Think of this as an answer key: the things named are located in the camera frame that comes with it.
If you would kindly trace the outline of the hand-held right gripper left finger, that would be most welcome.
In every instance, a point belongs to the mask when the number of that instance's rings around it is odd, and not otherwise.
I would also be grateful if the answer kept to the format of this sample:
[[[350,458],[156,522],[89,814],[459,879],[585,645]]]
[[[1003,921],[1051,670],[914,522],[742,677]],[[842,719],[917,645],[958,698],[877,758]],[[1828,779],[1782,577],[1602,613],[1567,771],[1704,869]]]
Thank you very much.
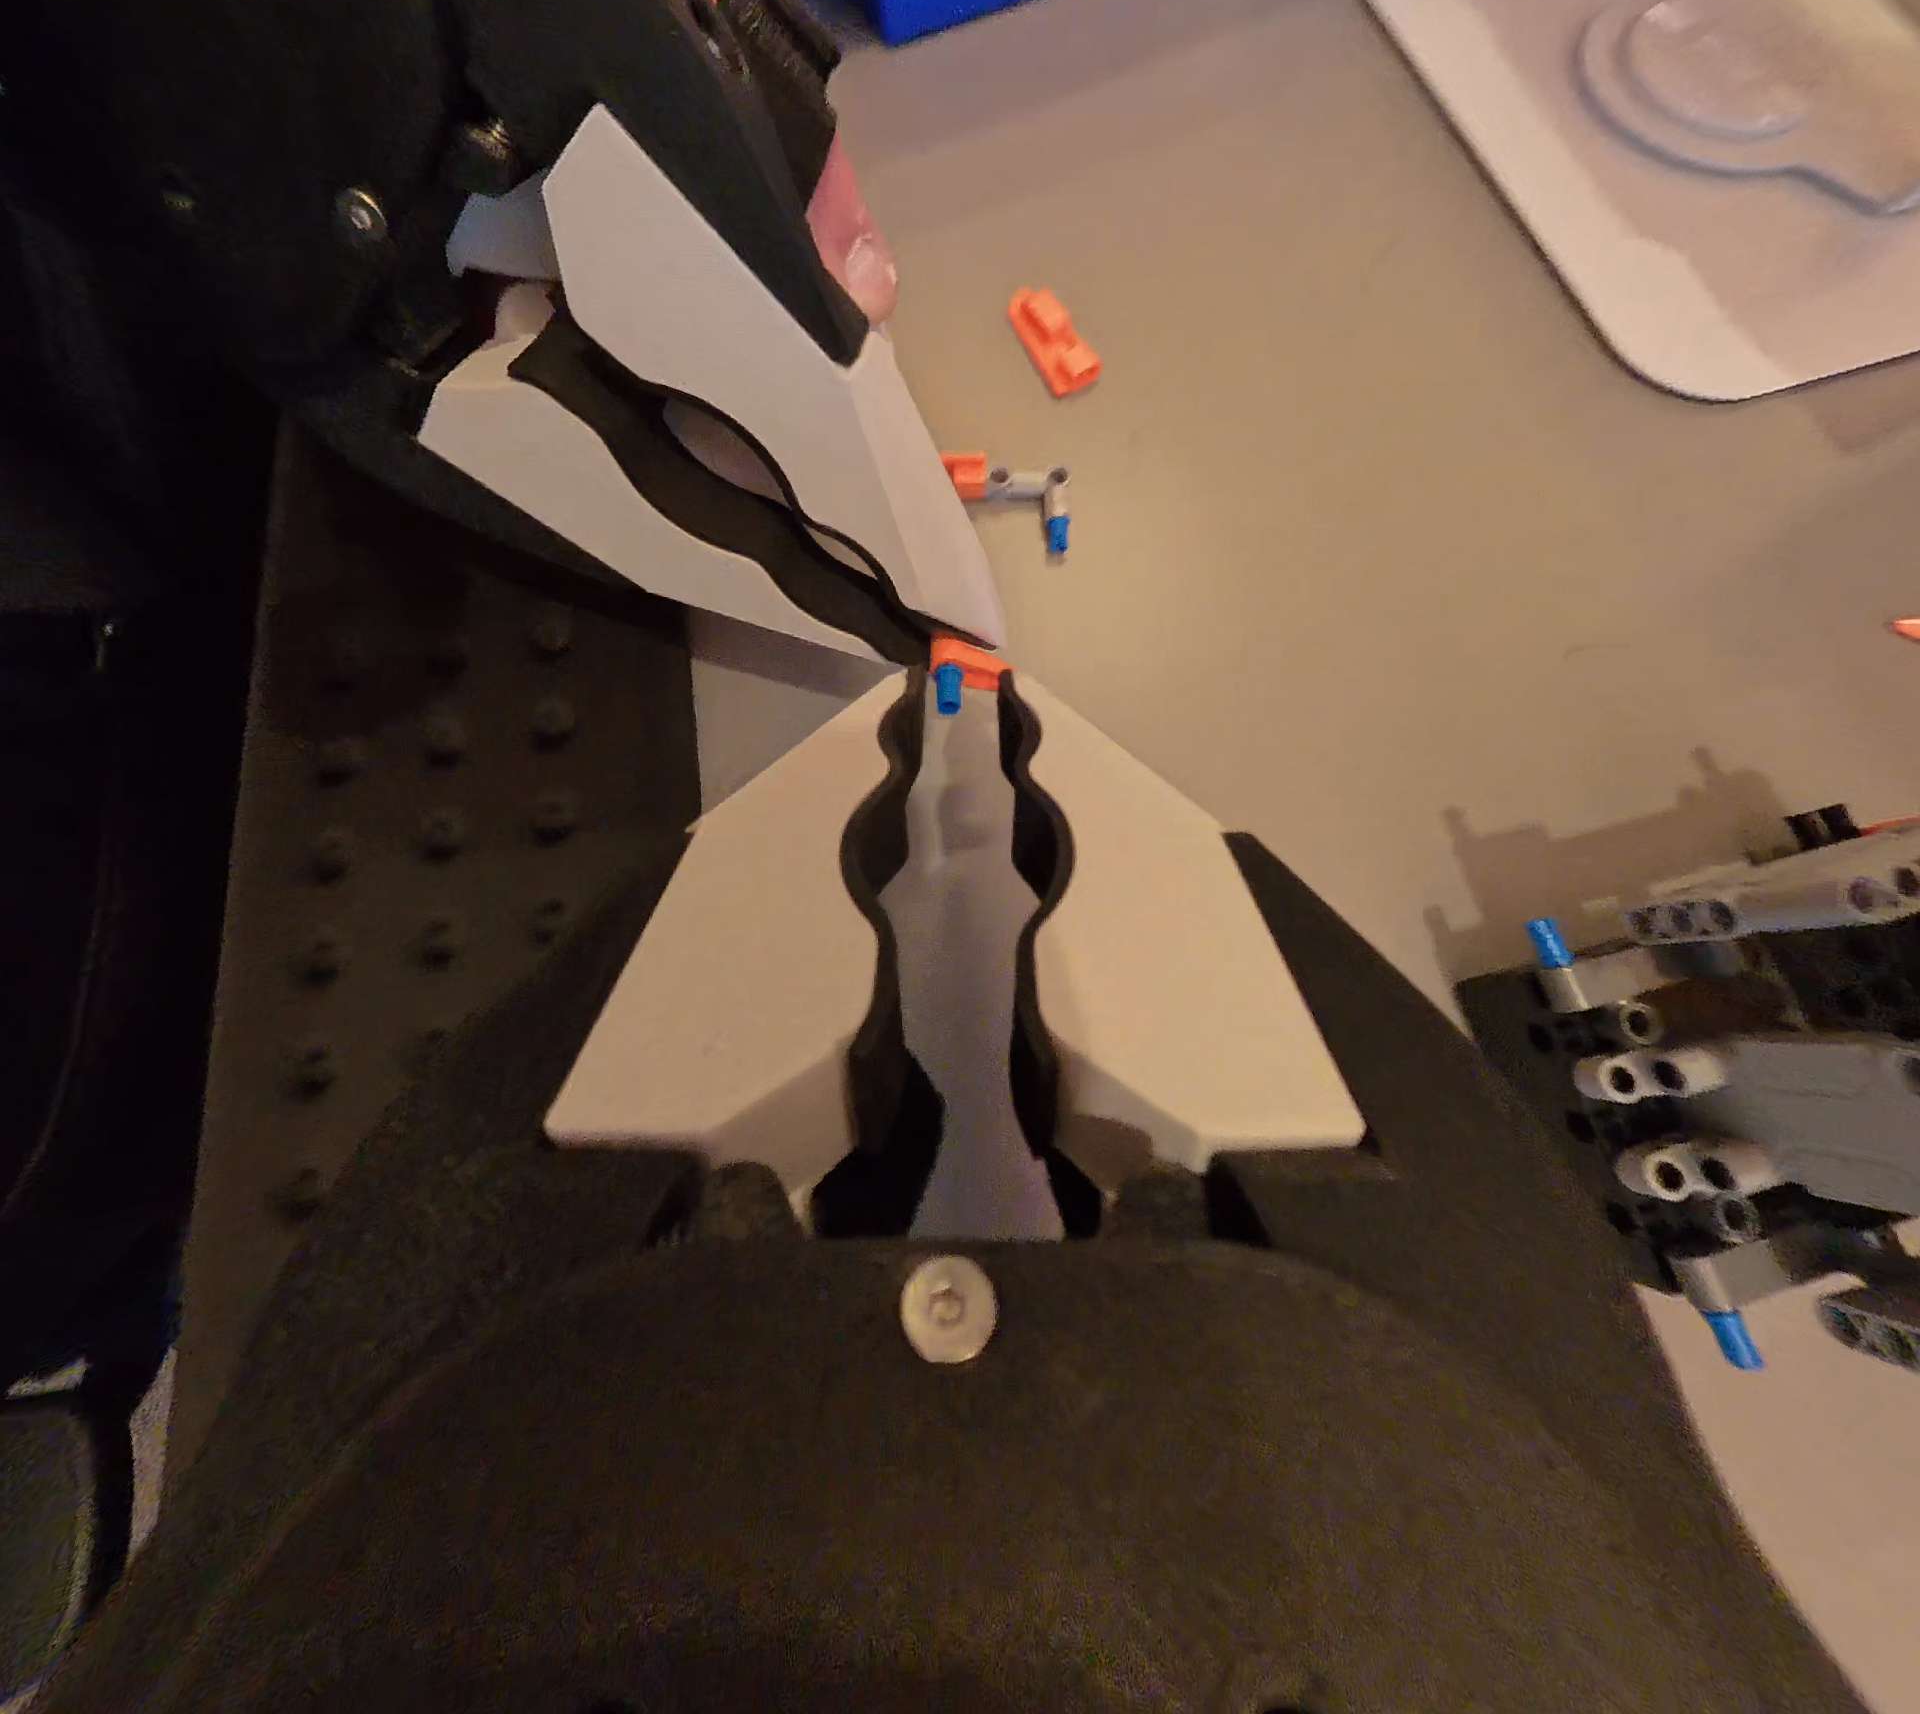
[[[901,1040],[898,932],[927,750],[901,670],[710,805],[550,1116],[553,1147],[760,1164],[823,1238],[901,1238],[943,1099]]]

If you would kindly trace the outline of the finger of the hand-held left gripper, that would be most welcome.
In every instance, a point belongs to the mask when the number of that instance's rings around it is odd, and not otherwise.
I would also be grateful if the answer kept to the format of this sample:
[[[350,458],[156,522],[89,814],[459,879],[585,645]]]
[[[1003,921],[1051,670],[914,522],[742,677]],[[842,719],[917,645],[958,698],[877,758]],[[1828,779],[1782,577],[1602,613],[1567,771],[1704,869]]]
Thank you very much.
[[[927,663],[929,633],[765,452],[636,385],[545,284],[502,284],[491,338],[429,394],[423,448],[646,596],[803,645]]]
[[[866,551],[914,613],[1003,645],[995,569],[884,333],[829,358],[607,108],[542,206],[597,349],[755,440],[796,513]]]

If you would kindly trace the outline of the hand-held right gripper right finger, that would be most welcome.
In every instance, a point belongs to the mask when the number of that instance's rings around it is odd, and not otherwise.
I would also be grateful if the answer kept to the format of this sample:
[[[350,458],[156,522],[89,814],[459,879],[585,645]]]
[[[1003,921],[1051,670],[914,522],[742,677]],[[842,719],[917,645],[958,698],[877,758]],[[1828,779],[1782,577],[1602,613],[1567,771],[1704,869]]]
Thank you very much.
[[[1058,1225],[1092,1238],[1148,1175],[1352,1154],[1333,1050],[1230,828],[1038,677],[998,676],[1014,869],[1008,1093]]]

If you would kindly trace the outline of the black perforated pad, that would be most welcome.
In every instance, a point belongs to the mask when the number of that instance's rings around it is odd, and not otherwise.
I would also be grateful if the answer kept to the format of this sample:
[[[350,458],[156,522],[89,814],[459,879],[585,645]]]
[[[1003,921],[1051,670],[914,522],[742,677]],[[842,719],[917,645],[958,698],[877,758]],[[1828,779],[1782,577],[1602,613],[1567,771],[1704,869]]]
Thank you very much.
[[[687,613],[282,435],[168,1464],[354,1152],[702,805]]]

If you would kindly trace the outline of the grey technic brick model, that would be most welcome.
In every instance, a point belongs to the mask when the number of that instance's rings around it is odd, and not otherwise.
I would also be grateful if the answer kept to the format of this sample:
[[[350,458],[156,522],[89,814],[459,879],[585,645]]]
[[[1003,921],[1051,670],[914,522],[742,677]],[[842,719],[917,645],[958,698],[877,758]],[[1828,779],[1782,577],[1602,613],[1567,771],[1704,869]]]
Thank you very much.
[[[1786,814],[1639,889],[1576,950],[1451,984],[1551,1127],[1636,1286],[1686,1303],[1735,1369],[1751,1305],[1825,1286],[1819,1331],[1920,1369],[1920,820]]]

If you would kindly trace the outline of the white book stand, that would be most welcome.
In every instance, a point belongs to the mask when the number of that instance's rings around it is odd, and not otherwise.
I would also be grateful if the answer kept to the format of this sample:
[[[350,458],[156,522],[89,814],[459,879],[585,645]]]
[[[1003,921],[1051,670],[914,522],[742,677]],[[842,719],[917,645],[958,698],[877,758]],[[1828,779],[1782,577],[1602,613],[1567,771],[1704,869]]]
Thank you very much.
[[[1366,6],[1645,385],[1745,404],[1918,358],[1918,0]]]

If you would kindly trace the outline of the person's dark shoe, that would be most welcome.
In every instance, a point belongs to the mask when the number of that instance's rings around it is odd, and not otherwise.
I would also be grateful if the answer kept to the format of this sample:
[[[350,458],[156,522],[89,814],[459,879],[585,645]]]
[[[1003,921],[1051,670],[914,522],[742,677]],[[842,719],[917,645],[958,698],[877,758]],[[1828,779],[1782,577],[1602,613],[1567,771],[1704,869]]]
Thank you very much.
[[[0,1700],[32,1694],[119,1586],[136,1516],[136,1413],[168,1353],[81,1361],[0,1405]]]

